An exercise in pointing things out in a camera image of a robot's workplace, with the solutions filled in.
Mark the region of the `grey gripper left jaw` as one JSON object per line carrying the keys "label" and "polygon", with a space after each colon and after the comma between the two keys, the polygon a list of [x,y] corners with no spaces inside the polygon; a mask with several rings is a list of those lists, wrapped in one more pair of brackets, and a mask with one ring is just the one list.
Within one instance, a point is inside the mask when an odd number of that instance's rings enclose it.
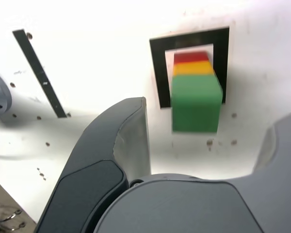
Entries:
{"label": "grey gripper left jaw", "polygon": [[130,182],[150,173],[146,99],[122,100],[83,131],[35,231],[93,232]]}

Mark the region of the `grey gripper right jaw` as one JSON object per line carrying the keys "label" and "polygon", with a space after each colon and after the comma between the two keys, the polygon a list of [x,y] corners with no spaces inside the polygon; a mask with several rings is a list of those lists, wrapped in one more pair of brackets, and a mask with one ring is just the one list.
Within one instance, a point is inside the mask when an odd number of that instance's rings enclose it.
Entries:
{"label": "grey gripper right jaw", "polygon": [[116,199],[95,232],[291,233],[291,115],[268,129],[251,174],[148,180]]}

